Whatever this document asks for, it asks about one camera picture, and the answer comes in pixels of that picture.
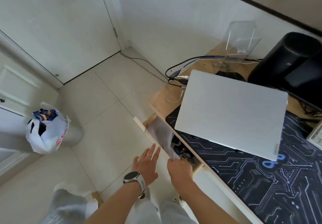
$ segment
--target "laptop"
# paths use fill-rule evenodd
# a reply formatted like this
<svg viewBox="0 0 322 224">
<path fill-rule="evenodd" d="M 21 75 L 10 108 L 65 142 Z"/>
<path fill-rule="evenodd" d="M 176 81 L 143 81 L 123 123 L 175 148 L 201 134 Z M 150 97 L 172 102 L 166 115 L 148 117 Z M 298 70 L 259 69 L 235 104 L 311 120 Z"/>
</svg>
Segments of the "laptop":
<svg viewBox="0 0 322 224">
<path fill-rule="evenodd" d="M 277 160 L 286 92 L 192 70 L 175 129 Z"/>
</svg>

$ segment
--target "black cylindrical speaker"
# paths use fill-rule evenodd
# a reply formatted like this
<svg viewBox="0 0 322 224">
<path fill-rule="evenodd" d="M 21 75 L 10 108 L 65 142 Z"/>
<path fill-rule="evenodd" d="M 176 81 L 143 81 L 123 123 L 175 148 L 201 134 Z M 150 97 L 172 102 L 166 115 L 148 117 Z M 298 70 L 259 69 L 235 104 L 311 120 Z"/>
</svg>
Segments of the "black cylindrical speaker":
<svg viewBox="0 0 322 224">
<path fill-rule="evenodd" d="M 289 32 L 250 73 L 248 82 L 274 86 L 321 48 L 322 44 L 317 39 L 302 33 Z"/>
</svg>

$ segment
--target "gray cable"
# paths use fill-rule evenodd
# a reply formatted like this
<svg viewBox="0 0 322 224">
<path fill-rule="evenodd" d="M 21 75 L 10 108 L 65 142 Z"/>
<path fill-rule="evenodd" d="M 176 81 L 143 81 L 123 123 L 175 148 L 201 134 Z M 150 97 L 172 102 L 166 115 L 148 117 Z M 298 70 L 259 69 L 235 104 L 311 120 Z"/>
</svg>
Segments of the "gray cable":
<svg viewBox="0 0 322 224">
<path fill-rule="evenodd" d="M 121 51 L 119 52 L 122 56 L 126 57 L 126 58 L 129 58 L 131 60 L 133 60 L 135 63 L 137 63 L 134 59 L 140 59 L 140 60 L 144 60 L 145 62 L 147 62 L 148 64 L 150 64 L 153 68 L 155 68 L 150 62 L 148 62 L 147 60 L 145 59 L 141 59 L 141 58 L 132 58 L 132 57 L 129 57 L 127 56 L 126 54 L 123 54 Z M 154 75 L 152 72 L 148 71 L 146 68 L 144 68 L 143 66 L 141 66 L 139 63 L 137 63 L 140 67 L 142 67 L 143 69 L 145 69 L 147 72 L 151 73 L 152 75 Z M 164 78 L 166 78 L 157 68 L 155 68 Z"/>
</svg>

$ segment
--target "white cabinet door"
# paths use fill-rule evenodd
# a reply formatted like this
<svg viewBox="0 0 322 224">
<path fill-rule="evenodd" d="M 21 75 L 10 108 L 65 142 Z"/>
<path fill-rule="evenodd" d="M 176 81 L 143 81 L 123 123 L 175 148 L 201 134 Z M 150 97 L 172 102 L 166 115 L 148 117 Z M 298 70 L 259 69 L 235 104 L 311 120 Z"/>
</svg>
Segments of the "white cabinet door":
<svg viewBox="0 0 322 224">
<path fill-rule="evenodd" d="M 103 0 L 0 2 L 0 29 L 62 83 L 120 51 Z"/>
<path fill-rule="evenodd" d="M 0 53 L 0 107 L 22 116 L 40 108 L 41 102 L 55 105 L 58 92 Z"/>
</svg>

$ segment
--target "mouse pad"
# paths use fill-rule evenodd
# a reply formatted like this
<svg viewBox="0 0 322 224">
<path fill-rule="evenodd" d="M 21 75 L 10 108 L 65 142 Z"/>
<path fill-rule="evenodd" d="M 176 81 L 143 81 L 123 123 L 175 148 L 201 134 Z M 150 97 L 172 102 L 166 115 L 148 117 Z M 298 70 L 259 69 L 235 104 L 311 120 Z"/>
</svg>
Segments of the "mouse pad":
<svg viewBox="0 0 322 224">
<path fill-rule="evenodd" d="M 166 117 L 173 129 L 179 109 Z M 262 222 L 275 224 L 322 223 L 322 151 L 305 139 L 311 131 L 287 111 L 275 162 L 176 130 Z"/>
</svg>

